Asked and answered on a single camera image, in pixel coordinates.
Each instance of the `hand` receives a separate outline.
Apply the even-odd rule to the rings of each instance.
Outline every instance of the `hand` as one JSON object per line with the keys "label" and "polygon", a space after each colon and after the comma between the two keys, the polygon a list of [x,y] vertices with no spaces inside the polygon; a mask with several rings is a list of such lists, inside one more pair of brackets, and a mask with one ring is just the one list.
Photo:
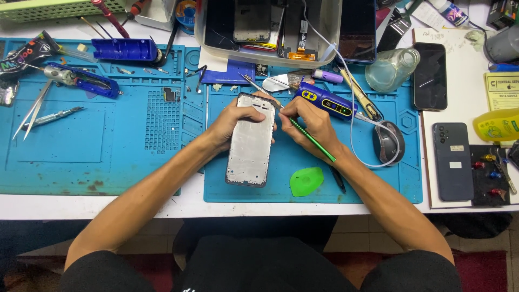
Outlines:
{"label": "hand", "polygon": [[[272,96],[257,91],[252,95],[273,99]],[[233,135],[234,127],[241,118],[250,118],[255,122],[261,122],[265,119],[265,115],[257,111],[254,107],[237,107],[238,98],[233,99],[231,103],[226,106],[214,123],[209,126],[206,133],[211,136],[210,142],[214,144],[219,151],[229,150],[230,138]],[[277,130],[277,125],[274,123],[274,131]]]}
{"label": "hand", "polygon": [[307,128],[306,131],[312,135],[328,152],[335,158],[348,152],[348,148],[344,146],[332,127],[330,115],[322,109],[318,109],[306,99],[298,96],[289,104],[280,110],[279,118],[281,119],[281,129],[287,133],[294,141],[301,145],[306,151],[314,156],[324,160],[328,164],[332,161],[328,159],[308,138],[305,137],[289,120],[289,117],[297,119],[297,116],[303,118]]}

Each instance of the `digital display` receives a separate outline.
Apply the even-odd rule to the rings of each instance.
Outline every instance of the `digital display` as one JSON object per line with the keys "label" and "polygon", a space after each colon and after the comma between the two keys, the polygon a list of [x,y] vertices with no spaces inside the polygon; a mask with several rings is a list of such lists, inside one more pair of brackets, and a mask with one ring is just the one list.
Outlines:
{"label": "digital display", "polygon": [[337,104],[337,103],[335,103],[335,102],[333,102],[333,101],[331,101],[329,99],[324,99],[322,101],[322,105],[325,108],[329,108],[332,111],[338,112],[338,113],[343,114],[345,116],[351,116],[351,109],[345,108],[342,105]]}

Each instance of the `green plastic pry tool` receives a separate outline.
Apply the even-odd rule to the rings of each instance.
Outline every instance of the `green plastic pry tool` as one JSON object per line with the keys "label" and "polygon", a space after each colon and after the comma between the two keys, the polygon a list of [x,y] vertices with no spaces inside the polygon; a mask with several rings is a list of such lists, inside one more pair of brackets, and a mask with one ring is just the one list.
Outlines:
{"label": "green plastic pry tool", "polygon": [[290,189],[294,197],[304,197],[315,191],[324,182],[320,167],[300,169],[290,178]]}

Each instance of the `black pen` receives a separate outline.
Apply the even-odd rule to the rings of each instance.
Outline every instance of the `black pen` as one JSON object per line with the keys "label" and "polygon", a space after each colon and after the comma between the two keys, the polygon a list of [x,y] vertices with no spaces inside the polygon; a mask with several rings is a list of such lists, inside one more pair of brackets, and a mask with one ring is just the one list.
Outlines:
{"label": "black pen", "polygon": [[337,185],[339,186],[340,190],[346,194],[346,188],[344,187],[343,179],[340,176],[340,173],[337,169],[335,169],[333,166],[329,165],[330,170],[332,171],[333,178],[337,182]]}

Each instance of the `red carpet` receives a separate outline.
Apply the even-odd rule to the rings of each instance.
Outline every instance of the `red carpet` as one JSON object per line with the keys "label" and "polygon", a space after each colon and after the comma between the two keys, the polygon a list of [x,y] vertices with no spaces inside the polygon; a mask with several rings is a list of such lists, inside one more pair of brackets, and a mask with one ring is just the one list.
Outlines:
{"label": "red carpet", "polygon": [[[377,253],[325,253],[341,273],[359,288],[369,271],[384,259],[394,255]],[[156,292],[170,292],[173,282],[174,258],[167,255],[123,255],[139,272],[153,283]],[[488,251],[463,253],[454,251],[456,269],[461,277],[463,292],[507,292],[507,253]]]}

